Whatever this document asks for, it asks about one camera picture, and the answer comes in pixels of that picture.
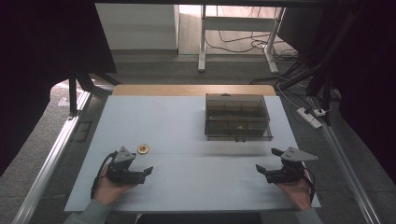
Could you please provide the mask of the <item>white cabinet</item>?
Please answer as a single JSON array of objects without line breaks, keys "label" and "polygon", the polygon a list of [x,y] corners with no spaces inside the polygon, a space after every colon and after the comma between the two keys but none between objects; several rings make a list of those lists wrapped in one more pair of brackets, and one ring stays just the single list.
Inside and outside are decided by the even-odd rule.
[{"label": "white cabinet", "polygon": [[178,49],[178,5],[95,6],[111,49]]}]

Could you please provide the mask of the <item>person's right hand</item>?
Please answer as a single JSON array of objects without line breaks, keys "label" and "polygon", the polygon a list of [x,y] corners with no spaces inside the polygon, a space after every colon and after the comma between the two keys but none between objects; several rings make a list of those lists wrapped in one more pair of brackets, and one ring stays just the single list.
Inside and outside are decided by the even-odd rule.
[{"label": "person's right hand", "polygon": [[277,186],[285,193],[297,210],[304,211],[312,208],[310,186],[303,178],[298,182],[278,183]]}]

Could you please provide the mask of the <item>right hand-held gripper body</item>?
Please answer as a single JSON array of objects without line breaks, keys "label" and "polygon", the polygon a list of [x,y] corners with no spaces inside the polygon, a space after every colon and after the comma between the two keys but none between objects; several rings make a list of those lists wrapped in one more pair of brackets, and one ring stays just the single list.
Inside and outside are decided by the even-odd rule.
[{"label": "right hand-held gripper body", "polygon": [[265,177],[268,183],[293,183],[304,176],[304,161],[315,161],[318,156],[312,155],[295,147],[289,147],[281,157],[280,170],[267,171]]}]

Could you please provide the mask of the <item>white desk frame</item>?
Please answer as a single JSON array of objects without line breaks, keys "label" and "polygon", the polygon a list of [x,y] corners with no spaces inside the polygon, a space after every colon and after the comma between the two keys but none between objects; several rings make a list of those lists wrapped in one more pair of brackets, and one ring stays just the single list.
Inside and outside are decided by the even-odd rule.
[{"label": "white desk frame", "polygon": [[277,74],[278,69],[273,56],[273,45],[283,13],[284,8],[279,7],[273,19],[207,16],[206,5],[201,5],[201,37],[198,56],[198,71],[205,71],[205,33],[208,30],[218,30],[233,32],[267,32],[269,34],[269,39],[262,49],[266,61],[268,62],[270,72],[272,74]]}]

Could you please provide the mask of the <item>black curtain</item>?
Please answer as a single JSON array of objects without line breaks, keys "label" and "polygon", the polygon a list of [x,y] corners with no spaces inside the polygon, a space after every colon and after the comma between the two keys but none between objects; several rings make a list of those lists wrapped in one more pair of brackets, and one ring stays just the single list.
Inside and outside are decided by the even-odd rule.
[{"label": "black curtain", "polygon": [[0,0],[0,175],[29,137],[52,87],[117,72],[95,0]]},{"label": "black curtain", "polygon": [[279,34],[311,68],[320,62],[334,25],[359,9],[331,65],[331,88],[341,93],[343,119],[396,184],[396,1],[288,8]]}]

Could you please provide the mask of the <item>white power strip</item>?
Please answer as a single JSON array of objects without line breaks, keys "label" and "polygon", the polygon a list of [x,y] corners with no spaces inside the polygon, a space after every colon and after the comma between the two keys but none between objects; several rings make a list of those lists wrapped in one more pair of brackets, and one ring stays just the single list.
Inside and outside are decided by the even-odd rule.
[{"label": "white power strip", "polygon": [[304,107],[298,108],[296,112],[313,128],[318,129],[322,124],[310,113],[309,109]]}]

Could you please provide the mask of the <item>black metal stand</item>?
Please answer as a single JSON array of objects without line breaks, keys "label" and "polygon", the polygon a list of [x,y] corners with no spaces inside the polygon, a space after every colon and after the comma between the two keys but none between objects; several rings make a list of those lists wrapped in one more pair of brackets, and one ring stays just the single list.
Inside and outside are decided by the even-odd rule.
[{"label": "black metal stand", "polygon": [[[120,82],[115,78],[109,76],[106,73],[94,73],[95,76],[99,77],[103,81],[107,82],[109,85],[116,87],[120,85]],[[69,99],[70,99],[70,113],[69,117],[76,117],[79,110],[78,109],[78,85],[81,87],[85,95],[92,93],[93,91],[99,91],[104,87],[99,87],[94,84],[89,73],[75,73],[69,79]]]},{"label": "black metal stand", "polygon": [[322,108],[325,109],[324,121],[330,126],[328,112],[331,110],[331,65],[336,51],[340,48],[343,39],[347,36],[354,21],[360,14],[359,9],[350,9],[345,13],[345,16],[333,27],[333,31],[328,36],[328,46],[325,48],[323,55],[320,57],[320,62],[311,67],[305,73],[283,82],[278,85],[280,91],[284,91],[291,86],[298,84],[309,77],[311,80],[305,89],[308,97],[316,96],[319,91],[322,91]]}]

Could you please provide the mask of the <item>person's left hand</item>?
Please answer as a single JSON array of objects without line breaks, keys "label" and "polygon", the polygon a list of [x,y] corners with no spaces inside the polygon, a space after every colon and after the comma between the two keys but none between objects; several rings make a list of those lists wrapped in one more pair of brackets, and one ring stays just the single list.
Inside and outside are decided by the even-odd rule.
[{"label": "person's left hand", "polygon": [[121,196],[122,193],[134,188],[134,185],[113,183],[106,177],[107,167],[108,165],[106,164],[99,175],[99,181],[95,193],[93,194],[93,198],[101,204],[110,206]]}]

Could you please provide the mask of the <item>smoky transparent drawer box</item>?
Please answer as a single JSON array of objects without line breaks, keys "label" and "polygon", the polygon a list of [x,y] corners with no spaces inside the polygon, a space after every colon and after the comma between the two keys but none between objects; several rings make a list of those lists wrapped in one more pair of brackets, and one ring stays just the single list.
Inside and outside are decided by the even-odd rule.
[{"label": "smoky transparent drawer box", "polygon": [[205,136],[207,141],[271,141],[273,135],[264,97],[207,93]]}]

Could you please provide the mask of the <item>aluminium rail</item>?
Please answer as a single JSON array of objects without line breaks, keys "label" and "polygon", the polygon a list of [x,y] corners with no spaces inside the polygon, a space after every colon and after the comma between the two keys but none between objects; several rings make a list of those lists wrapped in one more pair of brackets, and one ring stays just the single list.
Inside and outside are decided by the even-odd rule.
[{"label": "aluminium rail", "polygon": [[343,176],[354,195],[354,199],[361,210],[361,213],[367,224],[382,224],[381,220],[375,211],[374,205],[370,200],[362,183],[358,179],[347,155],[342,148],[341,143],[335,135],[330,122],[330,115],[328,112],[321,117],[322,131],[330,145],[332,153],[343,173]]},{"label": "aluminium rail", "polygon": [[78,124],[78,120],[82,111],[91,97],[91,93],[83,91],[77,98],[76,107],[77,111],[69,116],[62,127],[54,145],[52,146],[48,157],[44,161],[40,171],[38,172],[32,187],[29,189],[17,215],[12,220],[11,224],[29,224],[41,197],[52,177],[52,174],[61,158],[65,146]]}]

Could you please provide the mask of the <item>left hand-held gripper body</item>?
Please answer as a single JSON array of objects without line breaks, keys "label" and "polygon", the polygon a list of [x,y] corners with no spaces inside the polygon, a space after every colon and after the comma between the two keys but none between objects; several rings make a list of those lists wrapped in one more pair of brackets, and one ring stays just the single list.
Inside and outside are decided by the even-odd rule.
[{"label": "left hand-held gripper body", "polygon": [[106,177],[113,183],[125,185],[144,184],[146,180],[145,172],[133,172],[129,170],[136,154],[131,153],[125,147],[121,147],[116,156],[107,166]]}]

